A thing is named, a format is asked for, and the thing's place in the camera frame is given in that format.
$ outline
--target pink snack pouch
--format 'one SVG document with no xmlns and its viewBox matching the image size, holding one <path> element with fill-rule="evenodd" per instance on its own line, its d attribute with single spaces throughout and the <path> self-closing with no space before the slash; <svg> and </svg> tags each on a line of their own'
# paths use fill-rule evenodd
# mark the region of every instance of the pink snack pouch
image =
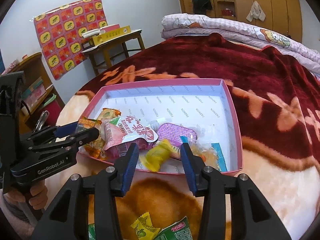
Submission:
<svg viewBox="0 0 320 240">
<path fill-rule="evenodd" d="M 190 128 L 179 126 L 173 123 L 164 123 L 157 131 L 158 141 L 153 146 L 158 145 L 163 139 L 168 139 L 172 145 L 172 152 L 170 157 L 180 159 L 180 147 L 182 144 L 181 136 L 197 139 L 197 134 Z"/>
<path fill-rule="evenodd" d="M 145 150 L 158 139 L 151 126 L 144 126 L 133 116 L 116 117 L 102 122 L 101 137 L 106 144 L 101 160 L 115 160 L 126 154 L 130 144 L 136 143 L 139 150 Z"/>
</svg>

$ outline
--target yellow candy wrapper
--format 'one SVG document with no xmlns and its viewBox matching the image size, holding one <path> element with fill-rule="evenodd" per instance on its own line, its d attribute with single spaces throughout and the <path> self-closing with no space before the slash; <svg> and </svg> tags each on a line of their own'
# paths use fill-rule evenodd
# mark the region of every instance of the yellow candy wrapper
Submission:
<svg viewBox="0 0 320 240">
<path fill-rule="evenodd" d="M 140 216 L 131 227 L 135 230 L 140 240 L 153 240 L 159 233 L 160 228 L 152 226 L 149 212 Z"/>
<path fill-rule="evenodd" d="M 169 159 L 171 152 L 172 145 L 167 139 L 164 139 L 156 147 L 150 149 L 145 156 L 141 155 L 139 159 L 148 170 L 157 172 L 161 164 Z"/>
</svg>

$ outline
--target snack package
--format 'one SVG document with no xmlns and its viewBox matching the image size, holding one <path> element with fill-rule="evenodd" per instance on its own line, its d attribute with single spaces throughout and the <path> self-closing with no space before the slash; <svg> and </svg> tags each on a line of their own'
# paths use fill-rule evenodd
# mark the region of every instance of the snack package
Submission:
<svg viewBox="0 0 320 240">
<path fill-rule="evenodd" d="M 102 108 L 102 112 L 97 117 L 97 120 L 108 120 L 113 119 L 121 115 L 121 112 L 117 109 L 112 108 Z"/>
<path fill-rule="evenodd" d="M 99 130 L 99 137 L 96 140 L 84 145 L 84 149 L 87 151 L 87 153 L 89 153 L 90 156 L 94 158 L 99 157 L 103 146 L 105 145 L 105 141 L 101 138 L 101 124 L 102 122 L 100 120 L 81 117 L 76 127 L 76 133 L 90 129 L 92 127 L 95 127 Z"/>
<path fill-rule="evenodd" d="M 164 139 L 169 140 L 172 145 L 170 156 L 178 160 L 180 159 L 180 146 L 182 144 L 180 136 L 197 139 L 197 134 L 194 130 L 173 123 L 162 124 L 157 131 L 157 134 L 158 141 L 154 144 L 154 147 Z"/>
<path fill-rule="evenodd" d="M 161 230 L 155 240 L 192 240 L 188 218 L 184 217 L 179 222 Z"/>
<path fill-rule="evenodd" d="M 140 155 L 141 163 L 150 171 L 157 172 L 161 164 L 170 158 L 172 145 L 167 139 L 164 139 L 156 147 L 147 152 L 146 155 Z"/>
<path fill-rule="evenodd" d="M 158 139 L 158 135 L 150 126 L 144 126 L 133 116 L 104 120 L 101 133 L 106 142 L 103 147 L 106 159 L 117 159 L 120 155 L 125 155 L 133 141 L 138 142 L 139 149 L 142 150 Z"/>
<path fill-rule="evenodd" d="M 113 146 L 106 151 L 102 150 L 98 159 L 112 162 L 117 158 L 126 155 L 132 143 L 137 144 L 139 151 L 147 150 L 151 147 L 150 143 L 148 143 L 145 139 L 138 138 L 130 142 L 125 142 L 125 143 L 121 143 L 119 145 Z"/>
<path fill-rule="evenodd" d="M 88 225 L 89 240 L 96 240 L 96 230 L 94 224 Z"/>
<path fill-rule="evenodd" d="M 137 237 L 141 240 L 153 240 L 160 231 L 160 228 L 152 226 L 149 212 L 140 216 L 131 227 L 135 230 Z"/>
<path fill-rule="evenodd" d="M 207 166 L 220 172 L 226 172 L 226 162 L 219 143 L 199 143 L 199 141 L 181 136 L 183 142 L 189 143 L 193 155 L 199 156 Z"/>
</svg>

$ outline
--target blue gripper pad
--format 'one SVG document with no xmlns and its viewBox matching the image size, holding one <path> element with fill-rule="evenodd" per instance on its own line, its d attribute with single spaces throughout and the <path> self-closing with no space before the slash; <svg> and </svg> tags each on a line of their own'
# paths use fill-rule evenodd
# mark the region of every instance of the blue gripper pad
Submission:
<svg viewBox="0 0 320 240">
<path fill-rule="evenodd" d="M 124 171 L 123 174 L 123 181 L 122 181 L 122 188 L 121 188 L 121 192 L 123 194 L 123 196 L 129 191 L 131 183 L 132 183 L 132 179 L 133 179 L 133 175 L 134 175 L 134 171 L 136 169 L 137 166 L 137 162 L 138 162 L 138 158 L 139 158 L 139 148 L 135 143 L 132 143 L 127 151 L 128 153 L 131 153 L 129 160 L 127 160 L 127 167 Z"/>
<path fill-rule="evenodd" d="M 63 138 L 69 136 L 70 134 L 75 133 L 78 122 L 69 123 L 57 128 L 54 133 L 54 136 L 57 138 Z"/>
<path fill-rule="evenodd" d="M 190 150 L 192 156 L 188 156 L 187 151 L 185 149 L 185 146 L 189 148 L 189 145 L 187 143 L 183 143 L 181 145 L 181 148 L 180 148 L 180 157 L 181 157 L 182 166 L 183 166 L 183 169 L 184 169 L 184 173 L 186 175 L 186 179 L 187 179 L 187 183 L 188 183 L 189 189 L 193 193 L 193 195 L 195 195 L 196 192 L 197 192 L 196 176 L 195 176 L 195 173 L 194 173 L 194 171 L 192 169 L 192 165 L 191 165 L 190 160 L 189 160 L 189 158 L 193 157 L 193 154 L 192 154 L 192 152 Z"/>
</svg>

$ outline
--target purple snack package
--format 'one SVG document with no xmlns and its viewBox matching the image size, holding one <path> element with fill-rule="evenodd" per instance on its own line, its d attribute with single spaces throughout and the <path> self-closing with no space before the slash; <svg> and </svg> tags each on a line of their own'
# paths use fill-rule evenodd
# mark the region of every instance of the purple snack package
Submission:
<svg viewBox="0 0 320 240">
<path fill-rule="evenodd" d="M 171 157 L 175 159 L 180 159 L 180 146 L 182 144 L 181 136 L 186 136 L 188 138 L 197 139 L 197 134 L 190 128 L 179 126 L 173 123 L 164 123 L 160 126 L 157 131 L 158 141 L 153 145 L 156 146 L 163 139 L 169 140 L 172 147 Z"/>
</svg>

